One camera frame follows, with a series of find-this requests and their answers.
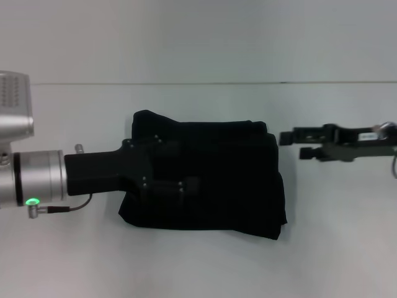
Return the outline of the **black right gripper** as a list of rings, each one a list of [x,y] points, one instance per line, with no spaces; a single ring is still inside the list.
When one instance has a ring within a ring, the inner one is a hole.
[[[331,136],[321,147],[302,147],[300,160],[352,162],[360,157],[381,157],[394,155],[396,148],[396,124],[385,122],[373,127],[358,129],[343,128],[338,125],[326,126]],[[324,127],[294,127],[281,132],[280,146],[293,144],[319,144],[325,136]]]

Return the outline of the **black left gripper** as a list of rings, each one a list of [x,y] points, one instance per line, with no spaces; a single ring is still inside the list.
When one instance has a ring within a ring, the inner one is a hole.
[[[159,135],[124,139],[119,149],[65,156],[67,193],[70,196],[102,192],[140,192],[145,197],[197,196],[200,178],[153,179],[152,153],[180,153],[179,142]]]

